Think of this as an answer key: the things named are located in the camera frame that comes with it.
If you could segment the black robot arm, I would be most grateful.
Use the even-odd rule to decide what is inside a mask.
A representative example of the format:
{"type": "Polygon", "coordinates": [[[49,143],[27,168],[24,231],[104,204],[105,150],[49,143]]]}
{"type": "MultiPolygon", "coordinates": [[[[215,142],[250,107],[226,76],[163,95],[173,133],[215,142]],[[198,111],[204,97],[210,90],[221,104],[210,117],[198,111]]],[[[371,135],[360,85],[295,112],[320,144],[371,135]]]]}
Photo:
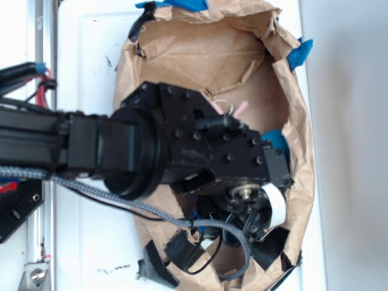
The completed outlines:
{"type": "Polygon", "coordinates": [[[109,117],[3,99],[1,165],[41,169],[44,178],[101,179],[128,200],[165,184],[237,213],[257,241],[283,224],[286,208],[275,198],[292,185],[284,152],[259,132],[196,91],[151,82],[109,117]]]}

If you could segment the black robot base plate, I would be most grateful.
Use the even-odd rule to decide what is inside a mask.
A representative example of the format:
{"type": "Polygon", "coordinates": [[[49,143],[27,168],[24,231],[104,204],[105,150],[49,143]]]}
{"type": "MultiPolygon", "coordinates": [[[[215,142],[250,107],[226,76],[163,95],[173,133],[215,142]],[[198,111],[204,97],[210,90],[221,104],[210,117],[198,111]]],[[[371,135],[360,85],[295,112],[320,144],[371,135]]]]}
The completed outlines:
{"type": "Polygon", "coordinates": [[[42,202],[40,180],[1,182],[1,244],[23,225],[42,202]]]}

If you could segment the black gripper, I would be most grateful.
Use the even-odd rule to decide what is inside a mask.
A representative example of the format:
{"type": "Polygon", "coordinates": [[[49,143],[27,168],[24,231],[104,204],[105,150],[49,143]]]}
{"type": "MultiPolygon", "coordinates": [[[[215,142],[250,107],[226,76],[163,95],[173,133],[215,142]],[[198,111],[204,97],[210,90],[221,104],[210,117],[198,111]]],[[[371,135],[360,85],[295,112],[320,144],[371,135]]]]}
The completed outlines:
{"type": "Polygon", "coordinates": [[[164,83],[143,83],[122,107],[149,113],[167,147],[163,183],[176,193],[209,195],[199,204],[234,214],[251,242],[285,222],[285,192],[292,185],[284,152],[230,114],[219,114],[202,94],[164,83]]]}

